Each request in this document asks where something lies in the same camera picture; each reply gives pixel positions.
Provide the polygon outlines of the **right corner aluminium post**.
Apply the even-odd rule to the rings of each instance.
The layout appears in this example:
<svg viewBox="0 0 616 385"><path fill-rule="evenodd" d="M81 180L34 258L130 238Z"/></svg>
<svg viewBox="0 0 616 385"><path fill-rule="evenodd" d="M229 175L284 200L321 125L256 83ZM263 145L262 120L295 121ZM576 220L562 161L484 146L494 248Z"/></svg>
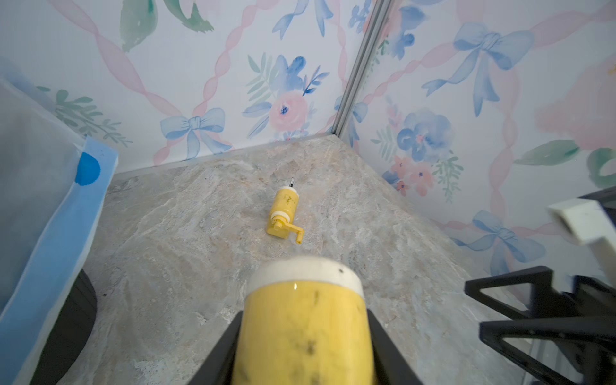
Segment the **right corner aluminium post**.
<svg viewBox="0 0 616 385"><path fill-rule="evenodd" d="M372 15L367 23L367 31L359 48L351 75L342 95L341 103L336 113L335 121L332 125L332 134L340 138L347 125L359 88L366 74L368 64L375 52L380 35L385 27L393 1L377 1L373 7Z"/></svg>

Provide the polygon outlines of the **yellow pencil sharpener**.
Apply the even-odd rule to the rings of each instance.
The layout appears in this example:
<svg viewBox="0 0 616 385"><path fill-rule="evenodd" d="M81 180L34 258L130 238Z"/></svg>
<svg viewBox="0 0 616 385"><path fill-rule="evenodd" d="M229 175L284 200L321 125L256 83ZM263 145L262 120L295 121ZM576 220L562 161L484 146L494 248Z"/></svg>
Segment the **yellow pencil sharpener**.
<svg viewBox="0 0 616 385"><path fill-rule="evenodd" d="M266 232L273 237L287 239L295 234L296 243L303 243L304 230L295 225L295 214L299 203L298 191L295 189L295 179L277 190L270 209Z"/></svg>
<svg viewBox="0 0 616 385"><path fill-rule="evenodd" d="M330 258L259 267L247 284L233 384L374 384L358 275Z"/></svg>

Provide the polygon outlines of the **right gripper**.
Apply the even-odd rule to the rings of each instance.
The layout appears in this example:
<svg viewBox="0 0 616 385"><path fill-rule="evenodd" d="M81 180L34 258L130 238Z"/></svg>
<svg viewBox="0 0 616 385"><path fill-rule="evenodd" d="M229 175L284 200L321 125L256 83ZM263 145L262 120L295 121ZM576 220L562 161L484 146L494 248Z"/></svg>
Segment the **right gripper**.
<svg viewBox="0 0 616 385"><path fill-rule="evenodd" d="M552 288L553 271L536 266L465 282L465 294L510 321L480 324L481 342L543 384L615 383L615 289L595 278L577 276L570 293ZM530 285L530 305L521 311L482 292L484 289ZM555 313L557 318L548 319ZM557 371L506 340L530 338L556 343L562 358Z"/></svg>

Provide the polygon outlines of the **black trash bin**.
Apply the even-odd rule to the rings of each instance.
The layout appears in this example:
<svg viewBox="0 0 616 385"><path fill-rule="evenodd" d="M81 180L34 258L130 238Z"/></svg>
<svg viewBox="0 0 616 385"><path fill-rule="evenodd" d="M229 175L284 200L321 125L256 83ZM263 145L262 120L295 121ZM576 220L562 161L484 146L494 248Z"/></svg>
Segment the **black trash bin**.
<svg viewBox="0 0 616 385"><path fill-rule="evenodd" d="M96 322L96 291L80 271L59 312L31 380L34 385L55 385L66 375L91 335Z"/></svg>

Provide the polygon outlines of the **clear trash bag blue band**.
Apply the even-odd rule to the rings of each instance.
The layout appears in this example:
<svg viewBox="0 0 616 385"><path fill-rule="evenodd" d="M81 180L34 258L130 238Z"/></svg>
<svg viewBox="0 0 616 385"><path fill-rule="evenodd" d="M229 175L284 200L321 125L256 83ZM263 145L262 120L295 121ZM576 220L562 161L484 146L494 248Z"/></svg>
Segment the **clear trash bag blue band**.
<svg viewBox="0 0 616 385"><path fill-rule="evenodd" d="M1 381L32 384L87 260L118 154L1 83Z"/></svg>

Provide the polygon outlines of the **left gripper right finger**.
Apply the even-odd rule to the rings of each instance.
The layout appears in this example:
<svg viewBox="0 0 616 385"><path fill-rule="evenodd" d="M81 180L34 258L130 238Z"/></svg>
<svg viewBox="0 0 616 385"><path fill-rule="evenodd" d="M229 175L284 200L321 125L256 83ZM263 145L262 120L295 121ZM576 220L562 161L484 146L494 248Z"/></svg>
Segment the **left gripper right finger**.
<svg viewBox="0 0 616 385"><path fill-rule="evenodd" d="M375 364L375 383L379 385L422 385L386 330L371 310L367 310Z"/></svg>

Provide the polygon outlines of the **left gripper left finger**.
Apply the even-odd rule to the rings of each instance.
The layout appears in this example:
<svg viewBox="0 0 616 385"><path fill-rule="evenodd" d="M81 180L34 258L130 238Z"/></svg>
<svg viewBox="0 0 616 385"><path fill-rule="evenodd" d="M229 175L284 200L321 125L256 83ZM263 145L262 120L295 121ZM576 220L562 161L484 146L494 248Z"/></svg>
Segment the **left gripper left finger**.
<svg viewBox="0 0 616 385"><path fill-rule="evenodd" d="M188 385L230 385L232 383L242 316L242 311L235 315Z"/></svg>

